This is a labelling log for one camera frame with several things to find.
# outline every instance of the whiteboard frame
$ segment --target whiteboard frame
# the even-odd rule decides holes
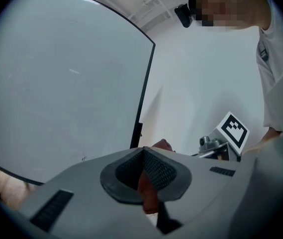
[[[101,2],[99,2],[97,0],[93,0],[93,1],[99,3],[100,5],[106,7],[107,9],[111,10],[112,12],[116,13],[117,15],[121,16],[123,19],[128,21],[130,24],[132,24],[134,27],[136,27],[141,33],[143,33],[144,36],[146,36],[153,44],[152,51],[151,51],[150,58],[149,58],[148,68],[147,68],[147,71],[146,71],[146,76],[145,76],[144,84],[143,84],[142,91],[141,91],[141,96],[140,96],[139,106],[138,106],[138,110],[137,110],[135,125],[134,125],[134,129],[133,129],[132,137],[131,137],[131,143],[130,143],[130,148],[137,148],[138,147],[138,143],[139,143],[139,139],[140,139],[140,135],[141,135],[141,129],[142,129],[142,124],[139,123],[140,114],[141,114],[141,109],[142,109],[142,104],[143,104],[144,96],[145,96],[145,93],[146,93],[146,88],[147,88],[147,83],[148,83],[148,78],[149,78],[152,58],[153,58],[153,54],[154,54],[154,51],[155,51],[156,44],[154,43],[153,40],[150,39],[150,37],[144,31],[142,31],[139,27],[137,27],[133,22],[131,22],[129,19],[127,19],[121,13],[115,11],[113,8],[111,8],[111,7],[105,5],[105,4],[103,4],[103,3],[101,3]],[[16,179],[24,181],[26,183],[31,183],[31,184],[38,185],[38,186],[44,184],[43,182],[34,181],[34,180],[27,179],[25,177],[19,176],[19,175],[15,174],[15,173],[12,173],[12,172],[6,170],[5,168],[3,168],[1,166],[0,166],[0,171],[6,173],[6,174],[8,174],[8,175],[10,175],[10,176],[12,176],[12,177],[14,177]]]

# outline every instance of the red object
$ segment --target red object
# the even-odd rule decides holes
[[[157,147],[160,149],[165,149],[172,151],[171,145],[165,140],[162,139],[155,143],[153,147]],[[158,212],[158,192],[155,187],[151,183],[148,175],[145,171],[143,171],[139,178],[138,183],[138,192],[143,197],[143,210],[146,214],[152,214]]]

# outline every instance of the man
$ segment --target man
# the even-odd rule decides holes
[[[203,26],[243,29],[258,26],[260,40],[256,61],[263,87],[263,96],[283,75],[283,13],[273,0],[189,0],[192,17]],[[269,127],[259,144],[278,137],[281,125],[264,100],[264,127]]]

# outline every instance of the whiteboard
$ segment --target whiteboard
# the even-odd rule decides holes
[[[130,147],[154,43],[94,0],[0,16],[0,168],[36,182]]]

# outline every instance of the wooden floor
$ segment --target wooden floor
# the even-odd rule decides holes
[[[0,200],[13,210],[34,191],[37,186],[15,179],[0,171]]]

